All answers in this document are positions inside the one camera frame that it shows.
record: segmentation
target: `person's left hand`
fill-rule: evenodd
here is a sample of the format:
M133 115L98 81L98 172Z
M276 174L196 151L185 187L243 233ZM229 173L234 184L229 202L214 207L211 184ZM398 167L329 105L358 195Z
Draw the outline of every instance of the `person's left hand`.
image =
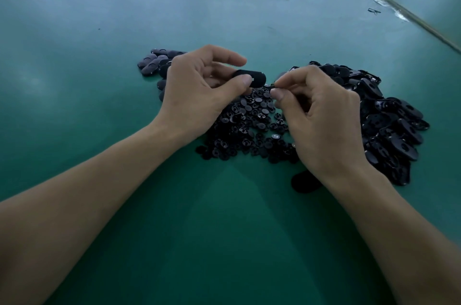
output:
M231 78L247 59L214 45L176 56L168 69L162 107L154 120L184 146L204 134L221 111L236 97L251 92L252 77Z

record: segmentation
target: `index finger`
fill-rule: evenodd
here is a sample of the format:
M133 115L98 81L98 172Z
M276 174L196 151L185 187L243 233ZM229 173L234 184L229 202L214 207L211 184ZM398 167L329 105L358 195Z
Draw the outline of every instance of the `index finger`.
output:
M331 82L334 83L320 68L309 65L285 73L275 81L274 86L286 89L296 84L306 84L308 89L312 90L315 87L328 85Z
M247 63L247 59L238 53L216 45L205 45L200 49L192 51L191 54L200 58L204 66L211 65L213 61L239 67Z

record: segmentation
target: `person's right hand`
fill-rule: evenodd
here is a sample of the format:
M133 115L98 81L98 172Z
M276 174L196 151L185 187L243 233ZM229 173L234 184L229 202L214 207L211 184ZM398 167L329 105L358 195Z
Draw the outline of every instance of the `person's right hand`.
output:
M286 118L296 151L324 185L368 166L360 130L360 97L335 83L317 66L285 73L271 90ZM295 95L310 103L306 113Z

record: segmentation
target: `person's left arm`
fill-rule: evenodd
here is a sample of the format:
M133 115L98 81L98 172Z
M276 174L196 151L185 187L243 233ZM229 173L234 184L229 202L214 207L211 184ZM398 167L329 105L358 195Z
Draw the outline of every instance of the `person's left arm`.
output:
M248 91L251 77L219 62L246 60L215 46L175 57L152 123L0 203L0 304L42 304L136 188Z

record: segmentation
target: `hand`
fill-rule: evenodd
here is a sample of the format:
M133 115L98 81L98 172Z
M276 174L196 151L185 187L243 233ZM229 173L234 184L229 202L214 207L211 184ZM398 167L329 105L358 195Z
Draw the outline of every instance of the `hand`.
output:
M176 56L168 69L162 108L154 122L177 133L180 146L204 134L233 99L251 92L248 74L231 79L247 60L230 50L207 45Z
M368 165L356 92L344 89L316 66L292 70L275 86L271 96L277 100L275 106L283 110L298 156L324 185L331 178ZM308 100L304 110L297 100L299 95Z

